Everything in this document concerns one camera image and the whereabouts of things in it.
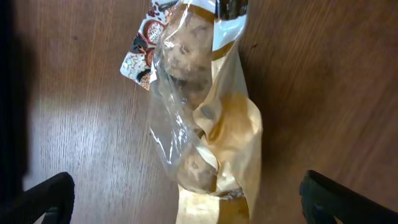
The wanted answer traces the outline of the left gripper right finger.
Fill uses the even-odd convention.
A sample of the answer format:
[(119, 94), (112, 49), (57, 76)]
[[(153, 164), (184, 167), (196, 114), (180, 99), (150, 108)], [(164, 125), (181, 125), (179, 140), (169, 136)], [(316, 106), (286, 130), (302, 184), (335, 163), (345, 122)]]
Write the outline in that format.
[(397, 223), (397, 213), (324, 175), (308, 170), (300, 184), (307, 223)]

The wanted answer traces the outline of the brown white snack pouch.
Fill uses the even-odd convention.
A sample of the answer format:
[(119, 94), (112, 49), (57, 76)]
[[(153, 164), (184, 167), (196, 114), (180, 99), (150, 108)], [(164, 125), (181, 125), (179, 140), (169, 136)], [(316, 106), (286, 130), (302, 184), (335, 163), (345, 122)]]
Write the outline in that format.
[(178, 184), (177, 223), (252, 219), (262, 116), (238, 52), (247, 10), (247, 1), (152, 1), (120, 68), (150, 93), (150, 133)]

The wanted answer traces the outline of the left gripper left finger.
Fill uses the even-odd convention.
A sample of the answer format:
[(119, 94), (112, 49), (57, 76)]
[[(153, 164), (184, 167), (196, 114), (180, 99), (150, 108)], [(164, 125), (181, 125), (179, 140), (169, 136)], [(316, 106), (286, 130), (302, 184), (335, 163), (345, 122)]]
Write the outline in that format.
[(1, 205), (1, 223), (31, 224), (42, 217), (42, 223), (70, 224), (74, 200), (73, 178), (61, 172)]

